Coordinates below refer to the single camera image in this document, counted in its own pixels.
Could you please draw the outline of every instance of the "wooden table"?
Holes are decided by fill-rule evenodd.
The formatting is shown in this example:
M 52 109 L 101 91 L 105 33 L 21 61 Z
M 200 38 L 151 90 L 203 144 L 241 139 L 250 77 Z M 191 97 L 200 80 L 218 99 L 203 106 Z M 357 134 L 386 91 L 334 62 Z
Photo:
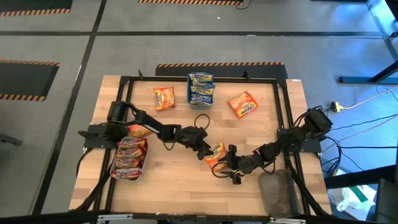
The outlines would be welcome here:
M 109 106 L 116 99 L 119 80 L 120 76 L 104 76 L 93 115 L 94 124 L 106 121 Z M 211 119 L 205 141 L 212 147 L 220 141 L 226 146 L 235 144 L 238 147 L 238 154 L 251 154 L 251 151 L 261 144 L 277 140 L 278 121 L 272 85 L 263 83 L 215 83 L 215 85 L 215 103 L 209 110 L 198 111 L 189 108 L 186 98 L 187 84 L 184 82 L 135 81 L 131 102 L 164 124 L 181 124 L 183 127 L 193 126 L 195 117 L 205 113 Z M 153 88 L 162 86 L 174 86 L 176 107 L 155 111 Z M 295 119 L 307 109 L 302 83 L 300 80 L 287 80 L 287 87 Z M 256 99 L 259 107 L 238 119 L 227 104 L 227 100 L 246 90 Z M 283 102 L 281 90 L 279 95 Z M 282 110 L 287 126 L 283 104 Z M 198 120 L 199 126 L 201 122 L 205 125 L 206 121 Z M 207 163 L 199 161 L 191 149 L 176 144 L 172 151 L 168 151 L 154 134 L 148 137 L 148 142 L 148 163 L 145 174 L 137 182 L 116 181 L 112 212 L 268 215 L 257 183 L 262 170 L 256 169 L 252 174 L 243 177 L 241 185 L 233 185 L 231 179 L 213 177 Z M 81 162 L 70 203 L 71 209 L 79 206 L 98 182 L 103 155 L 103 149 L 94 149 Z M 310 153 L 300 155 L 307 188 L 322 208 L 331 213 L 319 159 Z M 276 169 L 285 169 L 282 155 L 276 160 Z M 100 208 L 104 208 L 107 189 L 108 184 L 104 187 Z M 298 188 L 296 191 L 301 201 Z

